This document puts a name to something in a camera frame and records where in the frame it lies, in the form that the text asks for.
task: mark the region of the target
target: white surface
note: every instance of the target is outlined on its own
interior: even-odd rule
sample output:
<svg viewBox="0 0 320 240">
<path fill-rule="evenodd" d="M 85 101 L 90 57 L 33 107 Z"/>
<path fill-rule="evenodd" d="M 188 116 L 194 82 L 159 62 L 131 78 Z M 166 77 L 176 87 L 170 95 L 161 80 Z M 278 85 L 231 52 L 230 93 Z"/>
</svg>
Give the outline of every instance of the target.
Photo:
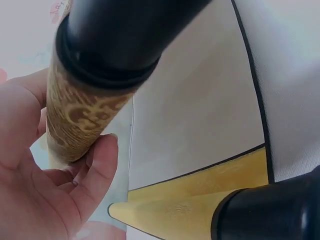
<svg viewBox="0 0 320 240">
<path fill-rule="evenodd" d="M 320 164 L 320 1 L 237 0 L 269 126 L 276 181 Z"/>
<path fill-rule="evenodd" d="M 247 52 L 230 1 L 215 0 L 165 51 L 133 97 L 129 189 L 264 142 Z"/>
</svg>

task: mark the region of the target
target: finger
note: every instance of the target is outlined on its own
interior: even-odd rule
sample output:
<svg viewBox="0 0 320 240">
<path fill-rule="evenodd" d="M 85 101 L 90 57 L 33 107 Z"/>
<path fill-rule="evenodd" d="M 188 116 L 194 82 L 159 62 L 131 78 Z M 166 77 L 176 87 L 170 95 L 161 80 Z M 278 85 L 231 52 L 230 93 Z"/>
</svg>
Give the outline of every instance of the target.
<svg viewBox="0 0 320 240">
<path fill-rule="evenodd" d="M 87 176 L 88 170 L 89 167 L 86 164 L 82 164 L 80 171 L 77 173 L 74 179 L 60 185 L 58 188 L 66 193 L 70 193 L 78 186 L 79 182 L 81 182 Z"/>
<path fill-rule="evenodd" d="M 118 143 L 114 135 L 100 137 L 93 146 L 93 161 L 86 177 L 70 192 L 86 222 L 106 195 L 114 179 L 118 162 Z"/>
<path fill-rule="evenodd" d="M 73 182 L 83 165 L 86 165 L 85 158 L 75 163 L 70 163 L 63 169 L 45 169 L 43 172 L 53 181 L 56 186 Z"/>
<path fill-rule="evenodd" d="M 47 71 L 42 70 L 0 86 L 0 163 L 9 169 L 16 169 L 24 151 L 37 139 L 46 85 Z"/>
<path fill-rule="evenodd" d="M 47 102 L 48 68 L 34 72 L 27 76 L 10 79 L 8 84 L 19 85 L 32 93 L 43 109 Z"/>
</svg>

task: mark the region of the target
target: hand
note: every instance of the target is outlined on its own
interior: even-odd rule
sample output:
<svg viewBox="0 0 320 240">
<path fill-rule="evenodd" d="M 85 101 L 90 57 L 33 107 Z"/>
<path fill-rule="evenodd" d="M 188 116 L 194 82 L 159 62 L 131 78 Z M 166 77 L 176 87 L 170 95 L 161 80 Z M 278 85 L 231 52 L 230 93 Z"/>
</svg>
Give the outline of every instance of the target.
<svg viewBox="0 0 320 240">
<path fill-rule="evenodd" d="M 118 144 L 100 137 L 81 160 L 41 170 L 30 146 L 46 131 L 47 70 L 0 85 L 0 239 L 68 240 L 107 193 Z"/>
</svg>

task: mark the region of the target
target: black cap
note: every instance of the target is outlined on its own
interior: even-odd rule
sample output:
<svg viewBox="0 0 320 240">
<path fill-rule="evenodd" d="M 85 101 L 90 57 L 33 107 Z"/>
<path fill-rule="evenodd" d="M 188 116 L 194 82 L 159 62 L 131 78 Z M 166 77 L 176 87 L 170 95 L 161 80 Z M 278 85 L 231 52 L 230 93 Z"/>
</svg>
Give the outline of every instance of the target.
<svg viewBox="0 0 320 240">
<path fill-rule="evenodd" d="M 78 58 L 136 71 L 154 64 L 211 0 L 75 0 L 67 38 Z"/>
<path fill-rule="evenodd" d="M 212 240 L 319 240 L 320 166 L 302 176 L 238 191 L 213 220 Z"/>
</svg>

